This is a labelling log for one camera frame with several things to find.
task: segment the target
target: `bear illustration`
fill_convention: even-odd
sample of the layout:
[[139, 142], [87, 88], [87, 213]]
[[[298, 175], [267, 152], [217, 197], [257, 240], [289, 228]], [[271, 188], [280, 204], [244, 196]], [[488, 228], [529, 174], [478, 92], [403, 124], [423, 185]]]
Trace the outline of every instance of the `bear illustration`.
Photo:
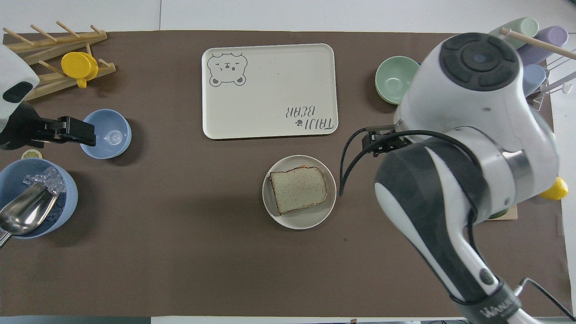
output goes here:
[[210, 69], [210, 84], [219, 86], [222, 83], [234, 82], [236, 85], [246, 83], [244, 70], [248, 65], [245, 56], [234, 55], [232, 53], [222, 53], [220, 56], [214, 56], [208, 59], [208, 69]]

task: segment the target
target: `brown table mat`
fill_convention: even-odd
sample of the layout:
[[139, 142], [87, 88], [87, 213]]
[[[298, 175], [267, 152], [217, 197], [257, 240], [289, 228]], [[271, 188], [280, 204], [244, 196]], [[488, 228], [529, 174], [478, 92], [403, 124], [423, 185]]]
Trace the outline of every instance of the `brown table mat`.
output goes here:
[[[313, 156], [337, 177], [348, 136], [392, 121], [395, 106], [374, 88], [378, 65], [394, 55], [422, 61], [448, 36], [109, 33], [92, 53], [115, 63], [116, 73], [31, 104], [45, 118], [117, 110], [132, 127], [132, 144], [112, 160], [92, 159], [76, 144], [42, 150], [75, 179], [78, 207], [58, 230], [13, 239], [2, 249], [0, 315], [460, 316], [378, 206], [373, 178], [381, 158], [362, 159], [334, 211], [305, 231], [277, 224], [261, 192], [266, 171], [290, 155]], [[340, 120], [333, 134], [237, 141], [204, 136], [205, 50], [302, 43], [334, 49]], [[549, 102], [543, 114], [551, 122]], [[0, 167], [24, 150], [0, 152]], [[351, 153], [359, 150], [354, 142]], [[485, 259], [512, 287], [528, 276], [569, 306], [560, 203], [532, 199], [518, 213], [516, 221], [477, 227]], [[534, 316], [561, 315], [535, 289], [525, 289], [521, 299]]]

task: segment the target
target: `yellow lemon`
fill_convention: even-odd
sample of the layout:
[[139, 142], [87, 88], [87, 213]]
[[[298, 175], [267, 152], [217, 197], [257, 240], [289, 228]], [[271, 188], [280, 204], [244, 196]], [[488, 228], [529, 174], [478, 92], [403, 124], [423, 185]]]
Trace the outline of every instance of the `yellow lemon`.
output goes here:
[[24, 152], [20, 159], [26, 159], [28, 157], [37, 157], [38, 159], [42, 159], [42, 153], [40, 153], [39, 150], [30, 149]]
[[554, 185], [545, 192], [539, 194], [540, 197], [550, 200], [560, 200], [568, 194], [568, 185], [559, 176], [556, 177]]

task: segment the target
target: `light blue bowl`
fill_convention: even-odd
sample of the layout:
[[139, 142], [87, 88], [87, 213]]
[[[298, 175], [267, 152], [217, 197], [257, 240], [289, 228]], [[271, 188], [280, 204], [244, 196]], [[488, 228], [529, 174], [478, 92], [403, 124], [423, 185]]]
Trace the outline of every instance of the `light blue bowl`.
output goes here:
[[96, 146], [80, 144], [80, 147], [90, 157], [95, 159], [111, 159], [122, 154], [130, 145], [132, 130], [126, 119], [112, 109], [100, 109], [90, 113], [84, 119], [94, 125]]
[[2, 170], [2, 172], [0, 172], [0, 208], [6, 206], [10, 201], [18, 197], [28, 188], [28, 186], [22, 182], [27, 175], [41, 174], [50, 166], [58, 170], [60, 175], [62, 175], [64, 184], [66, 185], [64, 208], [62, 209], [61, 214], [56, 216], [53, 220], [48, 221], [46, 219], [34, 231], [24, 236], [15, 235], [13, 236], [14, 238], [33, 239], [48, 234], [62, 226], [62, 224], [72, 216], [72, 213], [74, 213], [76, 204], [78, 203], [78, 188], [76, 187], [74, 179], [72, 179], [70, 174], [58, 165], [47, 160], [36, 158], [18, 160], [8, 165], [4, 170]]

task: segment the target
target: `yellow cup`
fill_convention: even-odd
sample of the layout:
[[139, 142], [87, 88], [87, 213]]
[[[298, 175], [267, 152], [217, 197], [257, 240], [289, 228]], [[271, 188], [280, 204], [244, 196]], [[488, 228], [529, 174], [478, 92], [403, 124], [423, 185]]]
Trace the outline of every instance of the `yellow cup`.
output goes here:
[[86, 81], [98, 74], [98, 62], [88, 53], [70, 52], [62, 57], [60, 64], [64, 73], [76, 79], [80, 88], [86, 88]]

